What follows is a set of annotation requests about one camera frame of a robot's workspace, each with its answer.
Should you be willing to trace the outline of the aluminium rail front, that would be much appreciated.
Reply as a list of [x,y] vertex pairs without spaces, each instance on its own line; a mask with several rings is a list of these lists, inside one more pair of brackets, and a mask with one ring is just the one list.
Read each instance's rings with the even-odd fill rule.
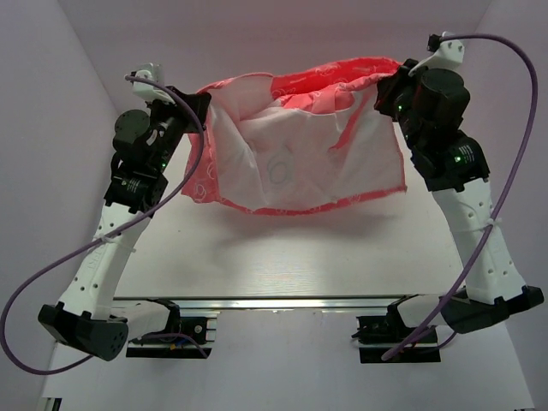
[[320,310],[334,312],[373,312],[385,313],[390,303],[402,298],[401,295],[336,296],[336,297],[227,297],[227,298],[175,298],[167,297],[180,309],[182,316],[213,315],[225,311],[293,311]]

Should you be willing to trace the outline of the pink jacket white lining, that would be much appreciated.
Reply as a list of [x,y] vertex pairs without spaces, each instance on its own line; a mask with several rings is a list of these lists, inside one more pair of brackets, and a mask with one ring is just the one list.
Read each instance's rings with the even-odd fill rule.
[[203,135],[193,134],[182,193],[249,214],[298,216],[404,192],[404,159],[391,119],[378,113],[388,57],[309,70],[243,74],[205,87]]

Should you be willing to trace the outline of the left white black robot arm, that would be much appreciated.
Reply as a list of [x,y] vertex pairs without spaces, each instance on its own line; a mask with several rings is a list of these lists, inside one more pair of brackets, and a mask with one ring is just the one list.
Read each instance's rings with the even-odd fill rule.
[[101,360],[114,360],[127,343],[151,337],[170,342],[181,331],[179,309],[164,299],[115,308],[114,294],[135,245],[170,196],[164,171],[185,134],[205,144],[211,94],[167,88],[167,99],[146,98],[145,110],[123,112],[115,122],[110,185],[91,247],[73,282],[38,320],[55,339]]

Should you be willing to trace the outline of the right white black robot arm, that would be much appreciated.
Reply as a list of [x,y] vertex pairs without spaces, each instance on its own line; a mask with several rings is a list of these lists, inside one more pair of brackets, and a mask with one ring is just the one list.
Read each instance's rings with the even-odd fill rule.
[[496,325],[542,304],[543,291],[525,283],[492,212],[490,170],[480,144],[461,131],[470,100],[462,77],[406,60],[378,83],[375,109],[402,131],[411,162],[442,210],[463,266],[460,287],[439,321],[458,334]]

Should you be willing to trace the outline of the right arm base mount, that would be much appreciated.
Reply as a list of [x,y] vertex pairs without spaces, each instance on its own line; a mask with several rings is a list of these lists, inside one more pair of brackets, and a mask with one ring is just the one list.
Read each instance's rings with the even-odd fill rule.
[[357,330],[351,336],[357,343],[361,364],[419,364],[439,363],[438,335],[430,331],[418,342],[407,344],[390,360],[382,355],[397,347],[414,328],[407,327],[400,319],[396,304],[390,304],[384,315],[363,315],[357,319]]

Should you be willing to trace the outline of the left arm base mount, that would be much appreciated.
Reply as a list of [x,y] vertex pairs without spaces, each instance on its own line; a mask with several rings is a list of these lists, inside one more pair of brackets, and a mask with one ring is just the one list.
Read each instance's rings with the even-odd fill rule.
[[128,340],[127,358],[207,359],[216,338],[217,315],[184,313],[173,301],[151,299],[152,308],[169,311],[162,330],[150,331]]

